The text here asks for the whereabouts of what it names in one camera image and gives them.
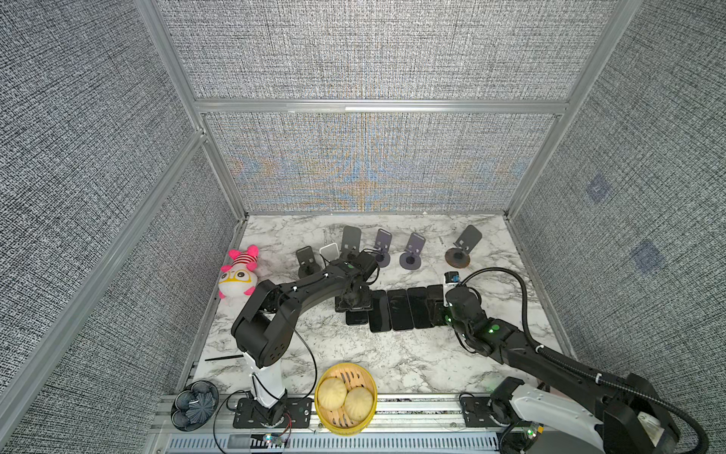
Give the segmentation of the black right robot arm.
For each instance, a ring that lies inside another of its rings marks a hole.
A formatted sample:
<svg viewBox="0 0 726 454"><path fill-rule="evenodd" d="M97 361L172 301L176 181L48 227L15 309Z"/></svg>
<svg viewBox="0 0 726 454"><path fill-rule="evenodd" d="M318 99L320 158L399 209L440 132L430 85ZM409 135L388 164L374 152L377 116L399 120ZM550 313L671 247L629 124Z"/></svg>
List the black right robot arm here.
<svg viewBox="0 0 726 454"><path fill-rule="evenodd" d="M646 378L601 372L537 344L516 325L487 316L465 286L444 287L444 321L478 355L555 389L506 379L492 394L498 422L540 423L604 453L671 453L678 445L680 429Z"/></svg>

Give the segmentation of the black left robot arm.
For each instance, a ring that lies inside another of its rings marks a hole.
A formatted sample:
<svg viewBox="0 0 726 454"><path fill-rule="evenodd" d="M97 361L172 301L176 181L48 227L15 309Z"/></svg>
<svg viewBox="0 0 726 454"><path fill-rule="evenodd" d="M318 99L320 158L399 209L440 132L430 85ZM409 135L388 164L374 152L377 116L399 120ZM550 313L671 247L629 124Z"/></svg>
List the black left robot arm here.
<svg viewBox="0 0 726 454"><path fill-rule="evenodd" d="M370 310L369 279L379 272L372 253L349 253L295 282L278 285L265 280L257 286L236 317L231 334L253 374L274 376L268 382L253 384L259 403L270 408L285 395L276 363L289 349L298 319L304 312L331 299L338 300L338 309L342 312Z"/></svg>

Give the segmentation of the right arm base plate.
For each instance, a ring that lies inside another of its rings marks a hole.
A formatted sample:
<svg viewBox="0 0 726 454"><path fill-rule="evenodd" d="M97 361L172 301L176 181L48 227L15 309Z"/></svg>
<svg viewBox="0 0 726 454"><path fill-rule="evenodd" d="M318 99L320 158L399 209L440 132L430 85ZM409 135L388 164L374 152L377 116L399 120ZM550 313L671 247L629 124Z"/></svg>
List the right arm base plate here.
<svg viewBox="0 0 726 454"><path fill-rule="evenodd" d="M499 423L493 418L491 399L488 395L461 393L458 401L465 427L468 429L499 427Z"/></svg>

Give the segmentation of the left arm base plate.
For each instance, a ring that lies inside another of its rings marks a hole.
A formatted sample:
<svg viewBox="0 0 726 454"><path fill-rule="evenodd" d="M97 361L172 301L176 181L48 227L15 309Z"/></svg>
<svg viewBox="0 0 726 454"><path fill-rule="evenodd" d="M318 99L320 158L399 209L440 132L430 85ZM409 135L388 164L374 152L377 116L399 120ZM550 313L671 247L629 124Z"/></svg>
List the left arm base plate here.
<svg viewBox="0 0 726 454"><path fill-rule="evenodd" d="M271 408L255 399L241 397L236 401L233 427L235 429L308 429L312 416L310 398L287 399Z"/></svg>

